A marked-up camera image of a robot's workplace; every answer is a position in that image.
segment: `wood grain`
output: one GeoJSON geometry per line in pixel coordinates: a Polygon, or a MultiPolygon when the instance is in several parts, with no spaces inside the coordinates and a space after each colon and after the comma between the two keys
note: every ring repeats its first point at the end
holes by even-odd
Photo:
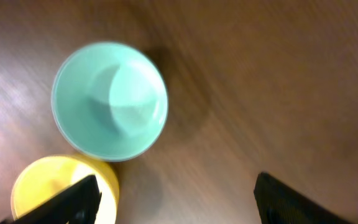
{"type": "Polygon", "coordinates": [[[260,223],[266,170],[358,223],[358,1],[0,0],[0,220],[22,169],[75,150],[54,76],[100,40],[144,51],[167,125],[117,169],[117,223],[260,223]]]}

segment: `black object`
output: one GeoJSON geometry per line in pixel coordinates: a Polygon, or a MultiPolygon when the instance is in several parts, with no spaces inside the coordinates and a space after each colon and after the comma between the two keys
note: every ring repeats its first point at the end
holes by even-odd
{"type": "Polygon", "coordinates": [[[350,224],[264,172],[254,195],[262,224],[350,224]]]}
{"type": "Polygon", "coordinates": [[[89,175],[13,224],[94,224],[101,197],[95,175],[89,175]]]}

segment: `yellow cup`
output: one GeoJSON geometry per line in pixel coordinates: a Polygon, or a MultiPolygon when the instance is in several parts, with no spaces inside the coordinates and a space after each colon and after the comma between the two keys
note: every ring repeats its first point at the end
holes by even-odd
{"type": "Polygon", "coordinates": [[[48,156],[26,167],[12,189],[14,219],[29,213],[90,174],[96,176],[102,192],[95,224],[114,223],[119,198],[117,177],[105,162],[82,155],[48,156]]]}

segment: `brown tabletop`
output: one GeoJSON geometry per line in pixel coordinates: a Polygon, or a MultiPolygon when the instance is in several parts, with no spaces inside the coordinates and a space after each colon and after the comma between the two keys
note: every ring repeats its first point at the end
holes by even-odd
{"type": "Polygon", "coordinates": [[[358,222],[356,0],[0,0],[0,220],[27,165],[75,152],[50,91],[100,40],[145,52],[170,102],[158,141],[114,164],[117,223],[260,223],[263,170],[358,222]]]}

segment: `bowl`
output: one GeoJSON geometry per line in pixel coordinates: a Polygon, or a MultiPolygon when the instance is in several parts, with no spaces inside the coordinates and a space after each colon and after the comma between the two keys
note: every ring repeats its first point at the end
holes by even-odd
{"type": "Polygon", "coordinates": [[[124,161],[157,140],[168,96],[161,74],[144,54],[99,42],[63,63],[52,88],[52,111],[73,147],[98,159],[124,161]]]}
{"type": "Polygon", "coordinates": [[[118,180],[105,162],[83,155],[56,155],[27,166],[16,179],[11,210],[16,220],[88,175],[95,175],[102,193],[95,224],[114,223],[119,200],[118,180]]]}

